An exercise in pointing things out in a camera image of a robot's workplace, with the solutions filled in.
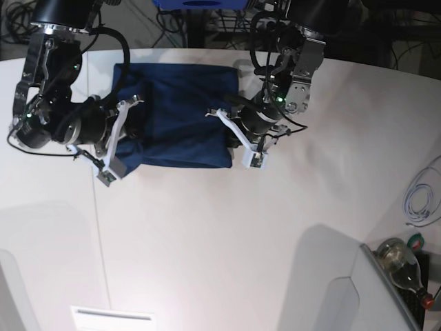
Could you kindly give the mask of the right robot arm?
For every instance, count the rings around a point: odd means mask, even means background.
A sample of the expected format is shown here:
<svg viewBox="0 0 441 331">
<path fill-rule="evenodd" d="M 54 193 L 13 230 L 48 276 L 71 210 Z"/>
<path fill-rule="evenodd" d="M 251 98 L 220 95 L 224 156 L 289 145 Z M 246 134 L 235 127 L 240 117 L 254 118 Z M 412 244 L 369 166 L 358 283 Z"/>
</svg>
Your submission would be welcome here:
<svg viewBox="0 0 441 331">
<path fill-rule="evenodd" d="M 118 6 L 119 1 L 38 1 L 30 23 L 36 28 L 30 37 L 20 82 L 14 93 L 12 123 L 8 139 L 20 152 L 37 155 L 53 141 L 61 145 L 92 145 L 99 154 L 110 149 L 110 139 L 140 137 L 144 118 L 123 114 L 118 98 L 130 72 L 130 49 L 125 37 L 103 25 L 101 6 Z M 75 38 L 88 34 L 106 35 L 122 47 L 121 72 L 105 97 L 90 96 L 72 101 L 72 84 L 83 65 Z"/>
</svg>

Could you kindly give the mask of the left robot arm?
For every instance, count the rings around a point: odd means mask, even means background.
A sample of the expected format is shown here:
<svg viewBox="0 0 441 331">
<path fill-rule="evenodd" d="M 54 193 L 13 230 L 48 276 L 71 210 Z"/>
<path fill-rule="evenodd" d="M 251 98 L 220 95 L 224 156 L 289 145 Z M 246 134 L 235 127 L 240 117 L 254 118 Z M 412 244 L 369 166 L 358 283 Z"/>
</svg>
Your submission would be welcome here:
<svg viewBox="0 0 441 331">
<path fill-rule="evenodd" d="M 263 84 L 251 99 L 228 94 L 228 119 L 250 143 L 262 146 L 307 129 L 293 119 L 308 109 L 314 72 L 321 66 L 327 37 L 340 32 L 348 1 L 275 1 L 249 25 L 249 56 Z"/>
</svg>

